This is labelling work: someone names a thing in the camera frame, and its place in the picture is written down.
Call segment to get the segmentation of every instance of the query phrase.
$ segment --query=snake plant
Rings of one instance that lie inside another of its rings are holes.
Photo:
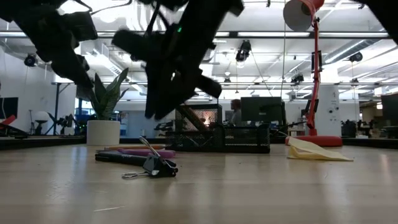
[[[123,70],[107,87],[103,85],[98,74],[95,74],[94,90],[90,89],[89,98],[98,120],[109,120],[116,104],[128,91],[120,92],[120,86],[128,72],[128,68]]]

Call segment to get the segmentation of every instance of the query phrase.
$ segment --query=binder clip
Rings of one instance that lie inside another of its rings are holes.
[[[142,166],[144,172],[125,173],[122,175],[123,179],[132,179],[141,175],[148,175],[149,177],[175,177],[177,175],[178,168],[176,168],[177,165],[175,163],[163,159],[144,137],[140,137],[139,140],[145,144],[153,154],[148,154]]]

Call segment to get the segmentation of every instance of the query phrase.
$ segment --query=wooden table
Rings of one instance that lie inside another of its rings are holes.
[[[344,147],[354,162],[178,153],[176,178],[122,180],[139,167],[95,149],[0,151],[0,223],[397,223],[398,151]]]

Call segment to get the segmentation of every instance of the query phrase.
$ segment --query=yellow paper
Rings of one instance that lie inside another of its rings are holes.
[[[290,149],[287,157],[290,159],[354,161],[352,159],[348,159],[339,152],[329,151],[312,142],[292,137],[289,138],[289,145]]]

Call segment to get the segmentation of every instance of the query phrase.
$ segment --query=potted plant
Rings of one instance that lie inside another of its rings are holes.
[[[103,85],[98,74],[95,74],[94,90],[87,91],[97,120],[87,122],[87,145],[114,146],[119,144],[120,122],[109,119],[118,101],[128,91],[127,89],[120,92],[120,86],[126,79],[128,71],[128,68],[123,70],[107,87]]]

